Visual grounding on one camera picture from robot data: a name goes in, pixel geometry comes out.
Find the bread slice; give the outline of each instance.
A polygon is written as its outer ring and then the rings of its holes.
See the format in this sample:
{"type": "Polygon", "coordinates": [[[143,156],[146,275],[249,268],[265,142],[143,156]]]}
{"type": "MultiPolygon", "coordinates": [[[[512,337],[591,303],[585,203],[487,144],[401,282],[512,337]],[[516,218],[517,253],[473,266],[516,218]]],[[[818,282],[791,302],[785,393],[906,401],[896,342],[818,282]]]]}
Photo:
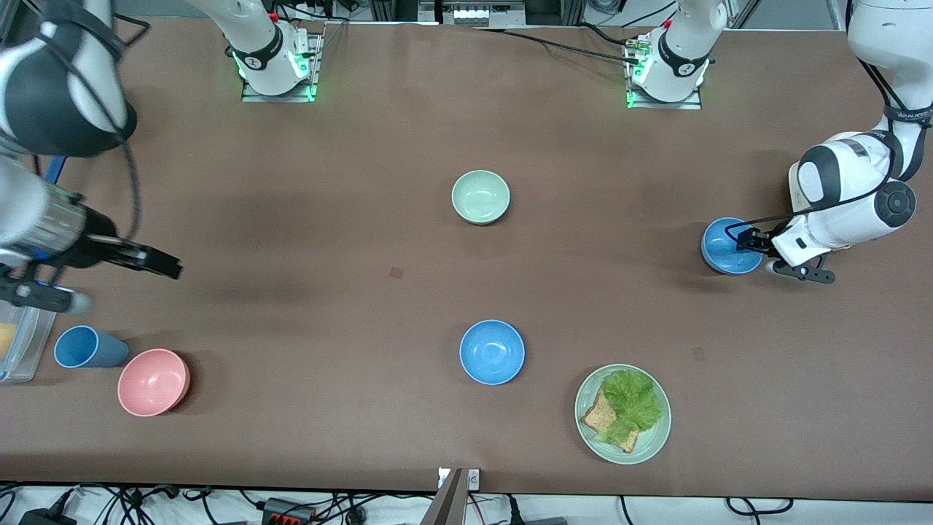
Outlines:
{"type": "Polygon", "coordinates": [[[638,429],[633,430],[632,433],[629,434],[629,438],[625,440],[625,443],[619,445],[619,448],[622,449],[622,452],[631,454],[632,451],[635,450],[635,442],[638,441],[638,434],[638,429]]]}
{"type": "MultiPolygon", "coordinates": [[[[612,405],[609,404],[606,395],[603,394],[603,389],[599,389],[599,391],[596,392],[596,399],[593,400],[592,406],[586,411],[586,414],[583,415],[580,421],[582,421],[584,425],[595,430],[596,433],[608,429],[612,426],[612,423],[616,422],[616,411],[612,408],[612,405]]],[[[638,434],[638,429],[633,430],[632,433],[629,434],[629,438],[625,440],[625,443],[619,445],[619,448],[626,454],[631,454],[632,451],[635,450],[635,442],[638,441],[638,434]]]]}
{"type": "Polygon", "coordinates": [[[595,430],[596,433],[608,429],[612,426],[612,423],[616,422],[616,411],[612,409],[612,405],[609,404],[609,400],[603,394],[603,389],[596,392],[595,401],[592,402],[592,406],[583,415],[581,421],[583,421],[584,425],[595,430]]]}

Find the table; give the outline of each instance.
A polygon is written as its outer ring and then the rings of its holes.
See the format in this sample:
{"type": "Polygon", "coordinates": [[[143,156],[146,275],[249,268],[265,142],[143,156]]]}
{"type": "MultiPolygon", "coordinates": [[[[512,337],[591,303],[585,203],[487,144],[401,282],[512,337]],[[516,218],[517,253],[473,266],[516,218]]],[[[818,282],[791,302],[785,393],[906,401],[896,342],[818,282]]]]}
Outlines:
{"type": "MultiPolygon", "coordinates": [[[[97,306],[50,341],[86,322],[178,350],[192,392],[134,418],[119,369],[47,350],[0,390],[2,477],[433,490],[439,467],[478,466],[495,492],[933,497],[929,168],[913,221],[830,257],[832,286],[721,277],[698,249],[710,220],[787,210],[807,148],[875,123],[842,34],[724,34],[702,111],[626,109],[616,64],[507,35],[364,25],[334,46],[309,105],[240,103],[209,21],[155,21],[132,49],[139,240],[185,273],[70,272],[97,306]],[[493,226],[450,205],[476,168],[512,189],[493,226]],[[501,387],[457,359],[487,318],[528,348],[501,387]],[[612,362],[672,404],[637,466],[575,427],[580,382],[612,362]]],[[[69,161],[62,184],[125,228],[118,152],[69,161]]]]}

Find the light green bowl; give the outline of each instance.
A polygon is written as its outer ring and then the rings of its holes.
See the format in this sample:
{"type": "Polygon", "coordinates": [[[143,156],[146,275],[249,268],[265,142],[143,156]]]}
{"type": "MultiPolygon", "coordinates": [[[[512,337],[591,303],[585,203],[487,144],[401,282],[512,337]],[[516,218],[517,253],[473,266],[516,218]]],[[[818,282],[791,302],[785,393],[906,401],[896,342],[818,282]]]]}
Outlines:
{"type": "Polygon", "coordinates": [[[511,193],[499,175],[478,169],[453,183],[451,200],[453,209],[467,222],[489,224],[506,212],[511,193]]]}
{"type": "Polygon", "coordinates": [[[667,436],[671,433],[671,404],[667,401],[667,394],[664,393],[661,384],[659,384],[658,380],[652,377],[651,374],[637,366],[631,366],[630,364],[609,364],[597,369],[590,374],[589,377],[584,379],[583,384],[580,385],[580,390],[577,391],[577,401],[574,403],[574,415],[577,418],[577,430],[580,432],[580,437],[583,438],[583,442],[586,443],[587,447],[600,458],[620,465],[634,465],[642,461],[650,460],[661,450],[664,444],[667,443],[667,436]],[[638,441],[635,442],[635,450],[633,450],[631,454],[626,454],[621,448],[615,445],[597,441],[596,431],[584,425],[581,421],[583,416],[586,415],[586,411],[590,409],[593,401],[595,401],[599,389],[603,386],[603,379],[606,379],[610,374],[619,370],[632,370],[651,377],[651,381],[654,382],[654,393],[658,396],[658,400],[661,401],[661,418],[658,419],[658,422],[655,423],[653,427],[638,434],[638,441]]]}

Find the pink bowl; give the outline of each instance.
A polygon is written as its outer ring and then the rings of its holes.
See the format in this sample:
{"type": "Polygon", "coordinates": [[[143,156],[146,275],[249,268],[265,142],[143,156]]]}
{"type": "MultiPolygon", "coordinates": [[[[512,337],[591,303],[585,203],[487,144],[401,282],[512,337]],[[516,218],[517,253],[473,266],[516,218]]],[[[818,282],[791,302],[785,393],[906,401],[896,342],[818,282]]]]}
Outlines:
{"type": "Polygon", "coordinates": [[[148,418],[172,408],[188,393],[188,365],[165,348],[132,358],[119,375],[117,397],[123,409],[148,418]]]}

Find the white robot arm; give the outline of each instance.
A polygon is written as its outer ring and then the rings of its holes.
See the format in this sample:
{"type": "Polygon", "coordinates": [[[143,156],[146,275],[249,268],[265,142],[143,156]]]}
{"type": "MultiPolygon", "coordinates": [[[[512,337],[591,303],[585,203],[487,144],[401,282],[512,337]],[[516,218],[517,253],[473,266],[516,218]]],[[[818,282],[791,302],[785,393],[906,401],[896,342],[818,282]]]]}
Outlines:
{"type": "Polygon", "coordinates": [[[709,53],[728,19],[723,0],[678,3],[670,24],[638,37],[648,43],[648,51],[632,83],[662,102],[685,100],[700,85],[709,66],[709,53]]]}
{"type": "MultiPolygon", "coordinates": [[[[261,94],[287,92],[308,76],[299,67],[294,26],[273,22],[258,0],[189,0],[223,31],[241,74],[261,94]]],[[[30,173],[22,154],[90,157],[122,146],[136,114],[123,95],[117,62],[125,44],[113,31],[111,0],[48,0],[35,37],[0,53],[0,300],[81,313],[84,294],[57,286],[65,267],[107,262],[180,276],[179,261],[118,235],[114,222],[30,173]],[[40,266],[53,269],[48,282],[40,266]]]]}
{"type": "Polygon", "coordinates": [[[884,93],[881,121],[807,150],[788,174],[795,216],[770,234],[744,235],[747,246],[776,251],[780,273],[802,268],[801,278],[811,259],[890,234],[916,209],[906,182],[923,161],[930,125],[933,0],[857,0],[850,11],[849,45],[884,93]],[[891,72],[890,89],[872,66],[891,72]]]}

